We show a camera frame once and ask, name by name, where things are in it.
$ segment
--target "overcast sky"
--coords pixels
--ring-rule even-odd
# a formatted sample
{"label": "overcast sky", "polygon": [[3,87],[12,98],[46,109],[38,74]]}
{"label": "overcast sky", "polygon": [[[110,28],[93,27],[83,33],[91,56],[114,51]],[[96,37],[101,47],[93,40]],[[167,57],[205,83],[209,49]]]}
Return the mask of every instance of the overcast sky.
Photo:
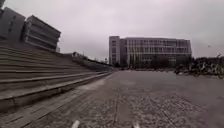
{"label": "overcast sky", "polygon": [[224,55],[223,0],[6,0],[5,5],[59,29],[61,52],[103,59],[109,36],[134,36],[189,39],[194,56]]}

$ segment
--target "multi-story building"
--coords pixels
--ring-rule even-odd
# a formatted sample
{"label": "multi-story building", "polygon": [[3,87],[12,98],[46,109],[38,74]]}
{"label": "multi-story building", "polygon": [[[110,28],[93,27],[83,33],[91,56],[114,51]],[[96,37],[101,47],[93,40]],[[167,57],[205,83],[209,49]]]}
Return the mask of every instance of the multi-story building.
{"label": "multi-story building", "polygon": [[0,9],[0,39],[13,42],[21,40],[25,17],[10,8]]}
{"label": "multi-story building", "polygon": [[25,43],[40,48],[56,51],[61,32],[35,16],[27,18],[24,27],[23,40]]}
{"label": "multi-story building", "polygon": [[154,58],[167,59],[175,64],[178,59],[191,57],[191,54],[190,40],[109,37],[109,63],[112,65],[150,64]]}
{"label": "multi-story building", "polygon": [[3,7],[5,0],[0,0],[0,9]]}
{"label": "multi-story building", "polygon": [[59,47],[59,46],[57,46],[57,48],[56,48],[56,52],[57,52],[57,53],[60,53],[60,47]]}

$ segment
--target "rooftop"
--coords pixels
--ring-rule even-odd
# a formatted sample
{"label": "rooftop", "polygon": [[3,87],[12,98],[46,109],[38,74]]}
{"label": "rooftop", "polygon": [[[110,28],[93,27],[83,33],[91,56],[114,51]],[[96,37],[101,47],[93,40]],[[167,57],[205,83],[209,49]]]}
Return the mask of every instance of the rooftop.
{"label": "rooftop", "polygon": [[188,41],[188,40],[185,40],[185,39],[161,38],[161,37],[126,37],[124,39],[136,39],[136,40],[143,40],[143,39],[148,39],[148,40],[184,40],[184,41]]}
{"label": "rooftop", "polygon": [[53,30],[57,31],[58,33],[61,33],[59,30],[55,29],[54,27],[50,26],[49,24],[47,24],[46,22],[44,22],[43,20],[39,19],[38,17],[36,17],[34,15],[30,16],[29,18],[35,18],[38,21],[40,21],[41,23],[45,24],[46,26],[48,26],[48,27],[52,28]]}

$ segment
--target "stair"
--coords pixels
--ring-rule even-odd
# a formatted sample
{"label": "stair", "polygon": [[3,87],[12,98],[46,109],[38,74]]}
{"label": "stair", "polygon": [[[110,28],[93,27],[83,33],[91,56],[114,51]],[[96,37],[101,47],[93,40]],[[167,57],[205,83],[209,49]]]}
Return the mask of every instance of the stair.
{"label": "stair", "polygon": [[110,75],[29,44],[0,42],[0,112],[38,102]]}

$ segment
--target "ground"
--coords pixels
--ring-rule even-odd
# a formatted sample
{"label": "ground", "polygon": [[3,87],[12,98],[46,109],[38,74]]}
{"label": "ground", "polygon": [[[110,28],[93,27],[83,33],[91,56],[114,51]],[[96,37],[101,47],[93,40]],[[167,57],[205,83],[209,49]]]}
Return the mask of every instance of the ground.
{"label": "ground", "polygon": [[173,73],[117,72],[26,128],[223,128],[224,81]]}

